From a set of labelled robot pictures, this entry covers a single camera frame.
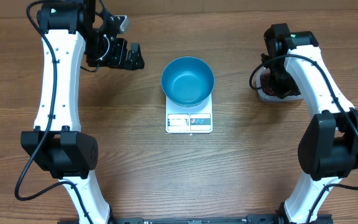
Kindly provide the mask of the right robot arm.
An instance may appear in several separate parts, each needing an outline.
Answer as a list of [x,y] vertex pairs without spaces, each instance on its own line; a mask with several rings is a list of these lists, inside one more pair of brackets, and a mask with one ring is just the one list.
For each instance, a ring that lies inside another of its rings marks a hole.
[[255,81],[262,101],[304,100],[311,121],[298,145],[301,176],[275,223],[332,223],[318,210],[333,188],[358,190],[358,109],[326,68],[316,37],[286,23],[264,33],[267,53]]

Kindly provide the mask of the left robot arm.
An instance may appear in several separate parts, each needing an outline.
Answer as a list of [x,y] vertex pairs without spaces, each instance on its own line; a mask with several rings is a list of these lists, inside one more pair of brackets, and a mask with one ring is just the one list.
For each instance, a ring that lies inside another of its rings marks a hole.
[[21,146],[29,164],[49,172],[67,190],[78,223],[113,223],[95,173],[97,140],[81,130],[80,72],[142,69],[140,45],[122,37],[127,16],[97,11],[96,1],[41,1],[29,21],[42,38],[44,70],[34,127],[22,132]]

